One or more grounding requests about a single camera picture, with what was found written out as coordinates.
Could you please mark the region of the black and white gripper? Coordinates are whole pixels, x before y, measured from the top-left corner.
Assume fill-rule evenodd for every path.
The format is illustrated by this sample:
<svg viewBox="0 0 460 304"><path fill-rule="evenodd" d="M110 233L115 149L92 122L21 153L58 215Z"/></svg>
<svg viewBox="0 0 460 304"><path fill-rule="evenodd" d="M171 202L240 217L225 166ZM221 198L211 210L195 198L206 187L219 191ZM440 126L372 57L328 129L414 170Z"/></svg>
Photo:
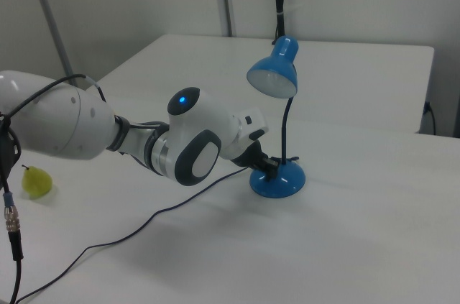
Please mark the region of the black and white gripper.
<svg viewBox="0 0 460 304"><path fill-rule="evenodd" d="M280 158L270 157L262 151L259 138L268 133L268 124L262 111L250 108L233 115L236 121L236 136L225 148L225 159L240 167L263 170L265 180L274 180L280 166Z"/></svg>

